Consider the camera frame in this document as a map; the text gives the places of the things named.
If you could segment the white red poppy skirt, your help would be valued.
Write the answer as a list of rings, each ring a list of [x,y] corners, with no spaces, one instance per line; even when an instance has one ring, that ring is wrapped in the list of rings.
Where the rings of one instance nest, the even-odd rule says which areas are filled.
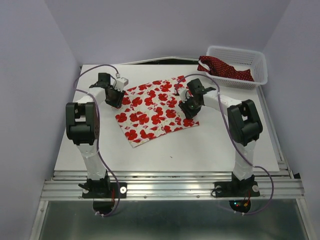
[[[199,126],[197,118],[186,119],[179,108],[175,87],[187,89],[183,76],[155,80],[125,91],[115,119],[130,145],[135,148],[163,135]]]

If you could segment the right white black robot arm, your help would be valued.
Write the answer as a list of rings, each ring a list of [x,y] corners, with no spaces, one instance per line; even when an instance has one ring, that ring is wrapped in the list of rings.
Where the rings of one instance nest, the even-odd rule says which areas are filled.
[[[188,120],[197,116],[202,107],[219,111],[235,149],[231,180],[214,182],[212,196],[258,197],[260,192],[253,173],[253,161],[254,149],[263,125],[255,103],[250,99],[241,101],[222,95],[218,86],[204,87],[198,78],[189,81],[186,89],[175,88],[174,93],[180,97],[178,106]]]

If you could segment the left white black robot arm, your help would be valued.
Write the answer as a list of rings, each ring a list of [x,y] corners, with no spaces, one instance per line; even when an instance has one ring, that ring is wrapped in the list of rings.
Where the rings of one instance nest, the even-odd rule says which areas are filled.
[[[66,136],[78,148],[87,170],[85,183],[78,185],[85,199],[121,199],[127,196],[125,182],[111,182],[110,177],[115,174],[107,167],[99,150],[99,105],[105,103],[119,109],[128,83],[128,79],[119,74],[112,77],[109,73],[100,72],[97,82],[84,91],[82,98],[65,106]]]

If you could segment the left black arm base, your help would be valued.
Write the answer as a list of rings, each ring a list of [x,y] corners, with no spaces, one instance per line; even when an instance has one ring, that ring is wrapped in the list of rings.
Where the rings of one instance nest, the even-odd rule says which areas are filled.
[[[78,186],[82,190],[83,199],[93,200],[93,211],[100,217],[113,215],[120,200],[127,197],[126,182],[110,182],[107,178],[87,179],[85,183],[79,183]]]

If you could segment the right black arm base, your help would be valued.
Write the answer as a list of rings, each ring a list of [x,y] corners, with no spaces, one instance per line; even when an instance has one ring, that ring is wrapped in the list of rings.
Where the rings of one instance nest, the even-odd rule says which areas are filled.
[[[255,181],[244,186],[231,181],[218,181],[213,185],[211,196],[218,199],[230,198],[229,206],[231,209],[241,214],[248,214],[252,206],[251,198],[261,195]]]

